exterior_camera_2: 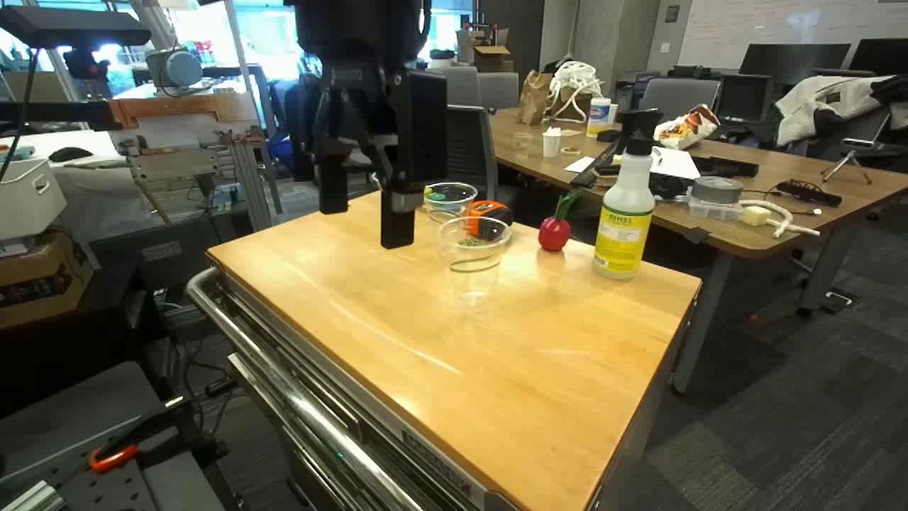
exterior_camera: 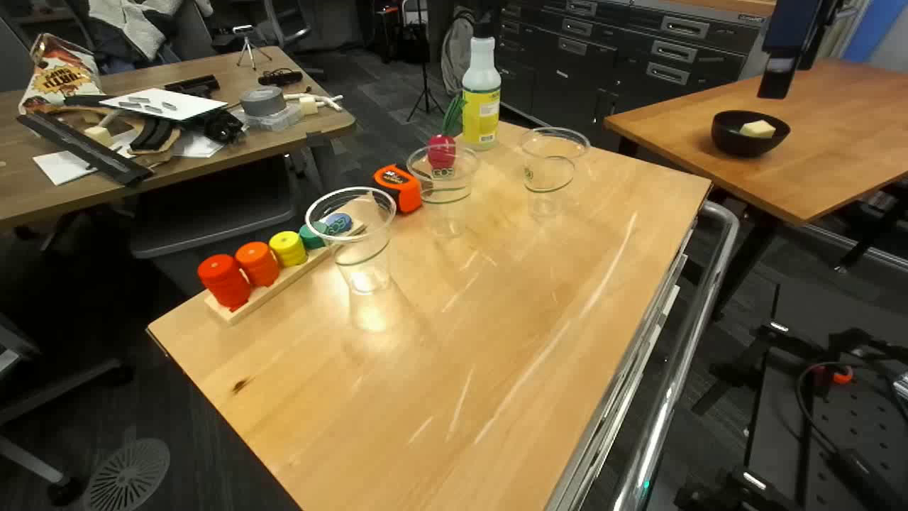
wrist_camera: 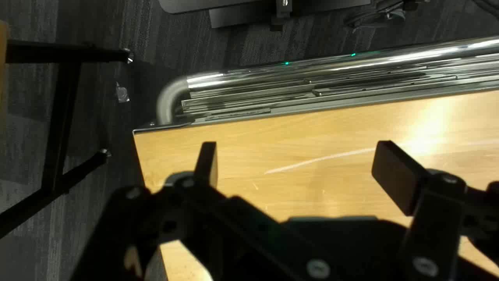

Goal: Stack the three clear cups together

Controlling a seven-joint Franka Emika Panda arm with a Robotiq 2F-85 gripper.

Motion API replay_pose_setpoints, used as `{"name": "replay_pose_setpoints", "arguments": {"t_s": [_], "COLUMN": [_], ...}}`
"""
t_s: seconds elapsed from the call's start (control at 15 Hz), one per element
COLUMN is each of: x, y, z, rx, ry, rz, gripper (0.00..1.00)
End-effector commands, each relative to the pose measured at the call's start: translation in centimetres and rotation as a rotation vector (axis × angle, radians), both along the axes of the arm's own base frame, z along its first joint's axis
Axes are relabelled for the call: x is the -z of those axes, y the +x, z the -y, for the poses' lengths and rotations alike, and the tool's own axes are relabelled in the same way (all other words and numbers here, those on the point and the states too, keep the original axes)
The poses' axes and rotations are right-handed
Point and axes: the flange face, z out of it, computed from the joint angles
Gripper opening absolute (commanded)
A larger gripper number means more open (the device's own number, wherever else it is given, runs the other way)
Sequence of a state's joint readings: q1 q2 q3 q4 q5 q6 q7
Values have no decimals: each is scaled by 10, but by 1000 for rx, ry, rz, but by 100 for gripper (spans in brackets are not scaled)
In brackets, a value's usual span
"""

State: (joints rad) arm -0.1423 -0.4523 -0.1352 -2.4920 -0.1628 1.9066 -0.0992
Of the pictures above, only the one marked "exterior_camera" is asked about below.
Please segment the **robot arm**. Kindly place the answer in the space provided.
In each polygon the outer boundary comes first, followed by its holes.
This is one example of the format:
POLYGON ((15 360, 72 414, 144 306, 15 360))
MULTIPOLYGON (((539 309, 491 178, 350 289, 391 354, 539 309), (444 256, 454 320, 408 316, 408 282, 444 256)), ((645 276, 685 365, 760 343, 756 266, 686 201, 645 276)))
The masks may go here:
POLYGON ((840 0, 776 0, 764 37, 764 76, 759 97, 784 99, 797 70, 805 70, 835 20, 840 0))

